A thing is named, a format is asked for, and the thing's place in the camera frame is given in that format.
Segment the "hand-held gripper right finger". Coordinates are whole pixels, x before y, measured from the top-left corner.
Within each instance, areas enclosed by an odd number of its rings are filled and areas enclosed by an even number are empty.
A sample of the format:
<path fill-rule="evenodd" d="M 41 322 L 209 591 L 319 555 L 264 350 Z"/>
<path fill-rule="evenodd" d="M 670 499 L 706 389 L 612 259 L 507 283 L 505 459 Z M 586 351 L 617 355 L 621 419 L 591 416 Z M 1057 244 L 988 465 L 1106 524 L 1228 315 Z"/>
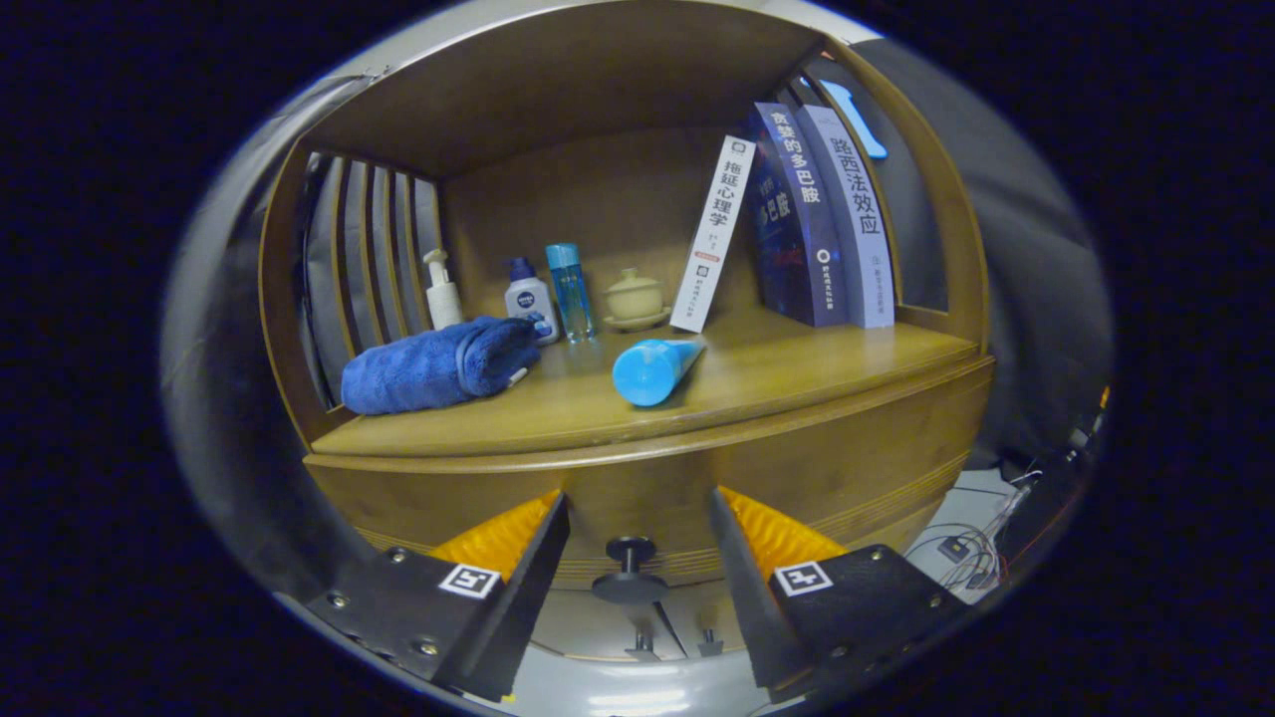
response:
<path fill-rule="evenodd" d="M 862 691 L 973 616 L 887 545 L 841 549 L 723 486 L 709 514 L 754 680 L 774 702 Z"/>

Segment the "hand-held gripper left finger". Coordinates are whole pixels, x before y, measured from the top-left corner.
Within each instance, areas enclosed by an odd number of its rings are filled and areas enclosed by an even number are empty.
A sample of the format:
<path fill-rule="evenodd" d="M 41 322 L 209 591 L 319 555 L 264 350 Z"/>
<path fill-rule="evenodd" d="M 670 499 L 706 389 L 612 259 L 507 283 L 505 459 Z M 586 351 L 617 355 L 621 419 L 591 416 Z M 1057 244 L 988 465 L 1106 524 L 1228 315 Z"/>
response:
<path fill-rule="evenodd" d="M 354 646 L 433 686 L 513 693 L 570 535 L 552 490 L 427 554 L 388 549 L 337 572 L 307 609 Z"/>

